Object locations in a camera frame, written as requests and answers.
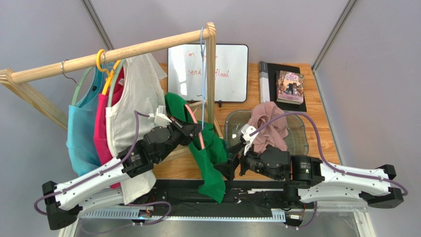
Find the pink hanger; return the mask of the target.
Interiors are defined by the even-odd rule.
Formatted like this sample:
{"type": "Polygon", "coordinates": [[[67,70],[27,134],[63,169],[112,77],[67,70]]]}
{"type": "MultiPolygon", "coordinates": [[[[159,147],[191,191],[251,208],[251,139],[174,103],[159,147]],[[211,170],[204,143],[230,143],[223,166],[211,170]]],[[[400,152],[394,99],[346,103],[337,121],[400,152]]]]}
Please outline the pink hanger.
{"type": "MultiPolygon", "coordinates": [[[[189,105],[187,105],[187,104],[185,104],[184,106],[185,106],[185,108],[187,109],[188,113],[190,114],[190,116],[191,116],[191,118],[192,118],[193,122],[194,122],[195,124],[198,124],[198,121],[197,121],[197,119],[196,119],[196,117],[195,117],[195,114],[194,114],[194,112],[191,110],[190,106],[189,106],[189,105]]],[[[199,141],[200,141],[201,149],[202,149],[202,150],[204,150],[204,149],[205,149],[205,144],[204,144],[204,140],[203,140],[203,135],[202,135],[202,132],[199,132],[199,135],[198,135],[198,136],[199,136],[199,141]]]]}

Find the green t shirt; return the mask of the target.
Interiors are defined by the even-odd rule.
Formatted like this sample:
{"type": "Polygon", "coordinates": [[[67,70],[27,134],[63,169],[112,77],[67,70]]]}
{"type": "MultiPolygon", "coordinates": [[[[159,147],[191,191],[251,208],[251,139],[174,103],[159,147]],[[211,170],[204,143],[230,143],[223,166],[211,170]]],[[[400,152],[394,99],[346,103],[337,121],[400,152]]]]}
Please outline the green t shirt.
{"type": "MultiPolygon", "coordinates": [[[[168,92],[165,95],[167,112],[180,121],[194,123],[185,104],[187,102],[177,94],[168,92]]],[[[205,149],[201,149],[199,137],[189,144],[188,148],[200,169],[203,184],[198,187],[198,193],[212,198],[217,203],[222,203],[226,185],[222,174],[214,169],[214,165],[228,160],[225,142],[219,138],[211,123],[205,122],[205,127],[201,131],[205,144],[205,149]]]]}

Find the dusty pink t shirt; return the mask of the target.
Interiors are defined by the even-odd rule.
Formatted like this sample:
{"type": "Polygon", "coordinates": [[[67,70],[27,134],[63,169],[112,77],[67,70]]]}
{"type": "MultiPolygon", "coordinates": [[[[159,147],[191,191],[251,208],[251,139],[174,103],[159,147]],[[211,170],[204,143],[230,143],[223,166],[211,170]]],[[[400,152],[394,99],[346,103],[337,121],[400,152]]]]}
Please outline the dusty pink t shirt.
{"type": "MultiPolygon", "coordinates": [[[[251,111],[248,125],[261,128],[271,119],[284,113],[274,102],[264,102],[255,106],[251,111]]],[[[267,146],[286,151],[288,145],[284,140],[288,136],[288,123],[286,117],[277,119],[263,128],[253,142],[253,151],[263,153],[267,146]]]]}

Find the light blue wire hanger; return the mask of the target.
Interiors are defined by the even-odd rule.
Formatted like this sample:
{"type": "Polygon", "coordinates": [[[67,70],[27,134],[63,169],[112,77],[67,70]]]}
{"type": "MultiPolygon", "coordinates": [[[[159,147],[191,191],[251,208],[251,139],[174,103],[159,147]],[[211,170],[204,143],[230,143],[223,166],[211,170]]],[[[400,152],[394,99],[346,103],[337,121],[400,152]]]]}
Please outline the light blue wire hanger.
{"type": "Polygon", "coordinates": [[[205,49],[206,49],[206,44],[204,42],[204,38],[203,38],[203,32],[204,32],[204,27],[201,28],[201,33],[200,33],[200,48],[201,48],[201,62],[202,62],[202,128],[201,130],[204,129],[205,127],[205,105],[206,105],[206,99],[205,99],[205,95],[206,95],[206,67],[205,67],[205,49]]]}

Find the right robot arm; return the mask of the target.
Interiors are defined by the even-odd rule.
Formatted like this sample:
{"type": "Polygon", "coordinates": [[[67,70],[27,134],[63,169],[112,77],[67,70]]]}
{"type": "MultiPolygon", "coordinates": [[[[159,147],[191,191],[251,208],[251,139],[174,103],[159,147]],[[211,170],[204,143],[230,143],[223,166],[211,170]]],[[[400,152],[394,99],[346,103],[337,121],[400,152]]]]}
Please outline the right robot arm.
{"type": "Polygon", "coordinates": [[[246,151],[237,144],[229,148],[227,161],[214,165],[227,180],[247,171],[263,175],[283,185],[282,202],[292,208],[296,203],[318,201],[365,201],[369,207],[390,209],[404,201],[407,190],[395,181],[392,165],[361,169],[322,161],[319,158],[291,155],[268,146],[262,153],[246,151]]]}

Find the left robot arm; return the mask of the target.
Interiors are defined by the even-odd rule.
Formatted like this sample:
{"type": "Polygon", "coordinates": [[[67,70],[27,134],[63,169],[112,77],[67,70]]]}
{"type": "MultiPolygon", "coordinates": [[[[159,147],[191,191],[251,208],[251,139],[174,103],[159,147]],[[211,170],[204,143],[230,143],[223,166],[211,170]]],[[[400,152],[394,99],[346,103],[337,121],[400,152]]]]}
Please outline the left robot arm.
{"type": "Polygon", "coordinates": [[[74,180],[55,183],[48,181],[42,185],[49,228],[59,230],[73,224],[87,211],[89,204],[97,205],[91,197],[97,192],[154,168],[163,162],[178,146],[188,146],[201,131],[198,123],[169,118],[167,126],[157,126],[135,140],[126,150],[99,168],[74,180]]]}

